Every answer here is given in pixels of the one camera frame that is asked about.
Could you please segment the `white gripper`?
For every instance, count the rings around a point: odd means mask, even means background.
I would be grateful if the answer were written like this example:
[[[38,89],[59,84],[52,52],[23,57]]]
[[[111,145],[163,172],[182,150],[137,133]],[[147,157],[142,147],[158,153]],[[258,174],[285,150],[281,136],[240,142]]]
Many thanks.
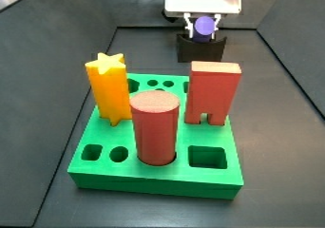
[[[241,12],[241,0],[165,0],[165,13],[169,17],[182,17],[186,21],[186,30],[189,38],[193,38],[193,17],[202,14],[214,14],[213,40],[218,31],[221,14],[238,14]]]

